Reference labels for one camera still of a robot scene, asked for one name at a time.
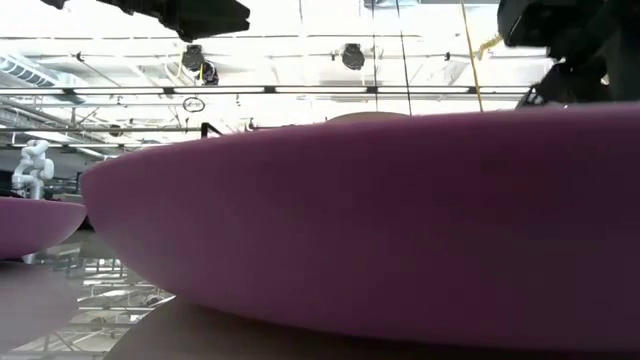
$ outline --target purple dish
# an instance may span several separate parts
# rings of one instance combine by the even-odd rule
[[[82,205],[0,198],[0,259],[18,258],[61,243],[85,216]]]
[[[394,120],[408,117],[405,114],[389,113],[389,112],[359,112],[346,115],[336,116],[329,120],[331,122],[371,122],[377,120]]]
[[[355,336],[640,349],[640,107],[328,123],[82,178],[98,234],[183,299]]]

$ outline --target metal frame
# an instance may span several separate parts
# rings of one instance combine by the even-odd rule
[[[220,132],[220,130],[216,129],[215,126],[209,124],[209,123],[202,123],[202,125],[200,125],[200,138],[201,139],[206,139],[209,137],[209,133],[215,133],[218,134],[218,136],[223,136],[224,134],[222,134]]]
[[[83,283],[83,289],[85,294],[91,294],[89,297],[84,297],[79,299],[80,301],[80,314],[76,317],[76,320],[65,325],[64,328],[58,329],[47,336],[40,338],[30,344],[23,346],[20,350],[13,351],[8,353],[2,357],[3,359],[56,359],[58,357],[67,359],[67,358],[86,358],[97,360],[104,357],[107,352],[105,351],[92,351],[91,348],[83,345],[83,341],[93,338],[96,335],[104,335],[104,336],[122,336],[128,329],[135,326],[135,323],[124,323],[124,322],[113,322],[111,320],[108,323],[96,323],[91,322],[90,319],[96,317],[117,317],[118,316],[131,316],[131,315],[144,315],[154,310],[157,306],[162,304],[163,302],[169,301],[172,299],[172,296],[168,296],[165,300],[160,301],[150,307],[140,307],[140,306],[128,306],[128,302],[133,300],[135,297],[138,299],[143,299],[149,294],[159,293],[160,290],[148,283],[135,283],[135,284],[118,284],[122,285],[122,287],[118,286],[118,288],[123,289],[127,286],[130,289],[133,289],[129,294],[131,299],[129,299],[128,295],[121,295],[118,297],[105,296],[106,293],[110,291],[116,290],[111,288],[112,284],[110,281],[114,281],[114,278],[105,279],[101,276],[104,274],[112,273],[114,276],[118,277],[118,271],[122,269],[120,265],[116,267],[116,263],[114,260],[111,260],[111,263],[105,264],[104,268],[111,270],[108,272],[99,272],[92,271],[93,269],[99,270],[99,267],[86,265],[86,261],[83,259],[79,259],[75,257],[77,260],[80,270],[83,275],[80,278],[69,277],[70,281],[81,281]],[[57,263],[65,264],[67,267],[72,266],[69,262],[69,257],[65,256],[62,258],[49,258],[48,264],[49,266],[53,266]],[[118,281],[135,281],[134,279],[128,278],[129,272],[126,271],[122,277],[118,277]],[[93,291],[93,288],[100,288],[100,292]],[[104,306],[94,306],[97,304],[105,304]]]
[[[494,95],[523,95],[522,86],[484,86],[481,93]],[[473,86],[410,86],[409,92],[431,95],[475,95]],[[122,95],[238,95],[238,94],[292,94],[292,95],[356,95],[407,94],[406,86],[212,86],[212,87],[89,87],[89,88],[6,88],[0,96],[122,96]]]
[[[211,128],[213,126],[209,125],[209,123],[202,123],[203,126],[208,125]],[[123,133],[140,133],[140,132],[185,132],[185,131],[200,131],[199,127],[190,127],[190,128],[120,128],[120,129],[109,129],[109,128],[0,128],[0,133],[14,133],[14,132],[29,132],[29,131],[39,131],[39,132],[62,132],[69,134],[83,134],[83,133],[112,133],[112,132],[123,132]],[[93,145],[104,145],[105,147],[109,147],[109,145],[113,144],[93,144]]]

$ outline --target wire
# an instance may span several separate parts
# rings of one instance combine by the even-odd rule
[[[371,5],[372,35],[373,35],[373,86],[378,87],[378,51],[376,50],[376,4]],[[380,111],[378,91],[376,91],[376,111]]]
[[[178,75],[174,75],[169,70],[169,64],[167,62],[164,63],[164,71],[169,75],[169,78],[174,78],[176,80],[180,80],[180,75],[182,75],[182,60],[184,59],[184,51],[180,53],[180,61],[178,61]]]
[[[498,34],[493,38],[491,38],[490,40],[488,40],[487,42],[480,45],[480,47],[478,48],[478,51],[476,51],[476,54],[475,54],[478,60],[482,60],[484,53],[489,49],[491,49],[492,47],[500,44],[500,42],[502,42],[502,36]]]
[[[171,111],[171,113],[173,114],[173,116],[174,116],[173,119],[174,120],[178,120],[178,127],[180,129],[182,129],[182,122],[180,121],[180,115],[178,115],[178,108],[174,106],[173,110],[171,110],[171,108],[169,108],[169,111]]]
[[[467,45],[469,46],[469,59],[471,60],[471,68],[473,69],[473,82],[476,85],[476,95],[478,96],[478,104],[480,105],[480,112],[484,112],[484,107],[482,106],[482,94],[480,94],[480,84],[478,82],[478,71],[476,69],[476,60],[473,54],[473,46],[471,45],[471,34],[469,34],[469,23],[467,21],[467,9],[465,7],[464,0],[460,0],[460,7],[462,7],[462,18],[464,19],[464,30],[467,33]]]
[[[398,22],[400,24],[400,44],[402,45],[402,61],[404,62],[404,80],[407,85],[407,100],[409,101],[409,116],[413,116],[411,106],[411,90],[409,88],[409,70],[407,69],[407,53],[404,48],[404,31],[402,31],[402,19],[400,18],[400,1],[396,0],[396,10],[398,11]]]

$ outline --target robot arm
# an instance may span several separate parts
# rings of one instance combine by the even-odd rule
[[[13,189],[20,195],[29,190],[31,199],[41,199],[44,191],[44,181],[53,179],[55,168],[53,161],[46,158],[49,143],[45,140],[31,140],[21,151],[20,164],[13,172],[11,182]],[[32,168],[29,175],[24,172]]]

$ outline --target ceiling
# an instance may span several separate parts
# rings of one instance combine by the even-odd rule
[[[455,1],[371,10],[363,0],[240,0],[252,11],[251,29],[196,41],[215,64],[220,86],[474,86],[461,8]],[[467,5],[473,49],[497,33],[497,1]],[[0,55],[57,71],[80,87],[193,86],[194,74],[179,66],[186,44],[157,20],[129,16],[95,0],[70,0],[59,11],[40,0],[7,1],[0,13]],[[361,46],[361,71],[341,62],[345,44]],[[524,87],[550,68],[544,49],[498,45],[476,60],[479,85]],[[0,86],[32,86],[0,73]],[[485,110],[513,108],[511,96],[485,96]],[[176,128],[210,122],[222,132],[244,131],[250,119],[277,126],[325,121],[356,111],[434,114],[477,111],[474,95],[406,94],[229,94],[202,95],[205,110],[185,111],[188,96],[85,96],[74,104],[52,96],[13,96],[11,100],[82,126]],[[125,133],[101,142],[175,142],[198,134]]]

